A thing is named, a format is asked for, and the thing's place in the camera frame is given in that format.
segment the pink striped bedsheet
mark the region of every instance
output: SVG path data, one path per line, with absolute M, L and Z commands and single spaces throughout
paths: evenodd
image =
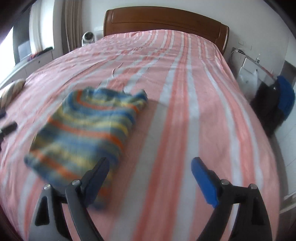
M 105 240 L 195 240 L 213 211 L 191 173 L 200 156 L 219 178 L 256 183 L 276 237 L 279 181 L 268 139 L 218 48 L 178 31 L 115 34 L 76 49 L 28 77 L 0 125 L 0 205 L 24 240 L 44 185 L 24 164 L 37 131 L 73 90 L 108 87 L 149 101 L 137 118 L 104 211 L 89 209 Z M 79 240 L 64 208 L 74 240 Z M 222 240 L 227 240 L 237 206 Z

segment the striped sweater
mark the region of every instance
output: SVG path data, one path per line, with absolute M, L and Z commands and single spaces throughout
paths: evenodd
M 74 91 L 37 133 L 25 163 L 47 182 L 61 186 L 80 179 L 107 157 L 110 171 L 95 202 L 102 207 L 124 141 L 146 103 L 144 91 L 134 96 L 105 88 Z

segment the pillow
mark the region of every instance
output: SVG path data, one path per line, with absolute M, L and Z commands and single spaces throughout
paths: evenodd
M 0 109 L 5 108 L 13 101 L 19 92 L 21 92 L 25 83 L 25 79 L 19 79 L 0 90 Z

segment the blue cloth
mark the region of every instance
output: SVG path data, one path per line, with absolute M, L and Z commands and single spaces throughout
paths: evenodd
M 292 85 L 285 79 L 284 76 L 278 76 L 277 81 L 280 88 L 278 108 L 283 111 L 285 119 L 287 119 L 294 107 L 295 92 Z

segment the clear plastic bag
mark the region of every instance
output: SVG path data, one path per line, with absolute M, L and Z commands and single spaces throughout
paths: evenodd
M 237 77 L 237 83 L 239 84 L 239 88 L 243 92 L 247 101 L 251 102 L 257 92 L 258 70 L 255 70 L 254 73 L 249 76 L 239 75 Z

